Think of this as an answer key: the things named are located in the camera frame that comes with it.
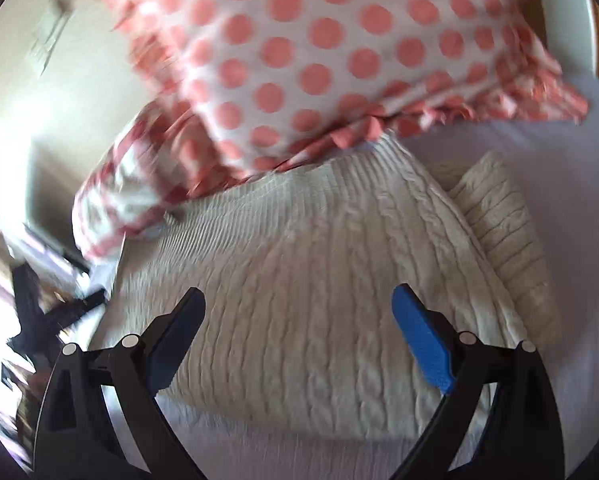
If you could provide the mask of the beige cable-knit sweater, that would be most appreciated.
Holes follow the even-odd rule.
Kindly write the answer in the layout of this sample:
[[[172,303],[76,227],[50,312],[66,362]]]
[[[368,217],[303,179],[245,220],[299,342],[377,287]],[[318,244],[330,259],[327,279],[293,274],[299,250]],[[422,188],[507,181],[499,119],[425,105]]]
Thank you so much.
[[[503,158],[426,166],[385,136],[195,200],[158,237],[126,242],[94,344],[142,332],[195,287],[205,318],[172,398],[314,436],[413,440],[441,393],[392,315],[400,284],[485,344],[545,348],[562,333]]]

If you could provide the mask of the wooden door frame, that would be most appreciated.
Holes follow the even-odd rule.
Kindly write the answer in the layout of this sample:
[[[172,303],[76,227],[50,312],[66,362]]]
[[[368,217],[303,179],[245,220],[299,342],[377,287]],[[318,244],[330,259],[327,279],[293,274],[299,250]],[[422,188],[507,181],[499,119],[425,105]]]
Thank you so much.
[[[567,72],[599,78],[599,6],[595,0],[541,0],[546,45]]]

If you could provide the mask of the pink polka dot pillow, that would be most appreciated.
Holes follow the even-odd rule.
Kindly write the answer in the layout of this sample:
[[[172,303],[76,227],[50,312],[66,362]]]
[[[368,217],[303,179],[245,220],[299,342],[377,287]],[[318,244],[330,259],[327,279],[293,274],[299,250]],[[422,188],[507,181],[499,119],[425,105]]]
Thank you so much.
[[[521,0],[104,0],[193,193],[455,119],[578,122]]]

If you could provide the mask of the lavender bed sheet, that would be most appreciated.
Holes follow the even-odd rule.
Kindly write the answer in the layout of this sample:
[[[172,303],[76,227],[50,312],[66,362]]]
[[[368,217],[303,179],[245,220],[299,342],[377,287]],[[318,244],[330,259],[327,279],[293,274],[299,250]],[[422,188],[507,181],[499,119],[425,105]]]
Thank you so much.
[[[520,188],[562,319],[560,338],[537,348],[560,412],[567,471],[599,441],[599,80],[577,76],[573,83],[590,104],[578,124],[456,122],[403,140],[386,135],[426,166],[469,168],[495,152]],[[176,400],[170,388],[158,404],[212,479],[386,479],[418,439],[327,438],[260,426]]]

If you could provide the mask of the red checked pillow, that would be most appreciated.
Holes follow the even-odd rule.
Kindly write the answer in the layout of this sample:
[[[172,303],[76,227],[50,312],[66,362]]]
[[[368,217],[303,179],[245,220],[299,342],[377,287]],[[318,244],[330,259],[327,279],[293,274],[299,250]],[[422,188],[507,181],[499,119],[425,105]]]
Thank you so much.
[[[186,101],[154,100],[114,140],[75,195],[72,226],[82,255],[112,258],[126,237],[162,223],[188,200],[246,180],[244,133],[214,140]]]

